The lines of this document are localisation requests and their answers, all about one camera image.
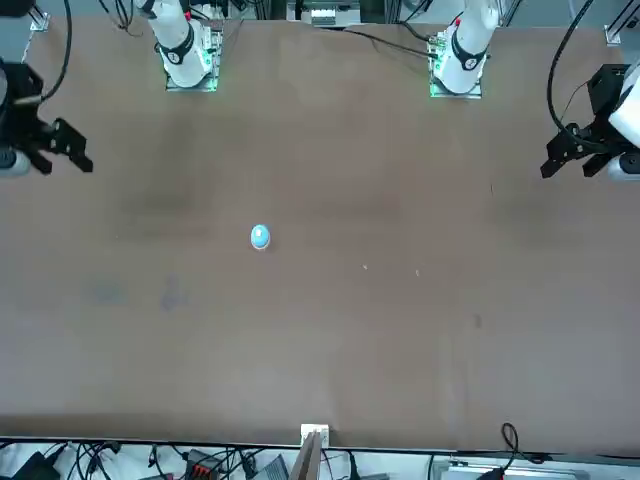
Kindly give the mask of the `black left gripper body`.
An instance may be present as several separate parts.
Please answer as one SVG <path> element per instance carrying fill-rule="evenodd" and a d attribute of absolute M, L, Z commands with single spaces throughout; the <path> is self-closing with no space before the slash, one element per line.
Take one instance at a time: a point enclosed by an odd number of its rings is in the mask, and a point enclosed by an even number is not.
<path fill-rule="evenodd" d="M 629 64 L 604 64 L 587 82 L 593 121 L 576 134 L 584 154 L 620 153 L 630 143 L 610 124 Z"/>

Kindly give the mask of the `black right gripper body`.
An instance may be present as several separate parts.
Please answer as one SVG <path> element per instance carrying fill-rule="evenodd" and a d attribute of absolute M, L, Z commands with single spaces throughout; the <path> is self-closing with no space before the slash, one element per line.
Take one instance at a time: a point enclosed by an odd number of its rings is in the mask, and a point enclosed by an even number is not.
<path fill-rule="evenodd" d="M 43 80 L 27 64 L 1 61 L 1 144 L 47 150 L 52 128 L 38 116 Z"/>

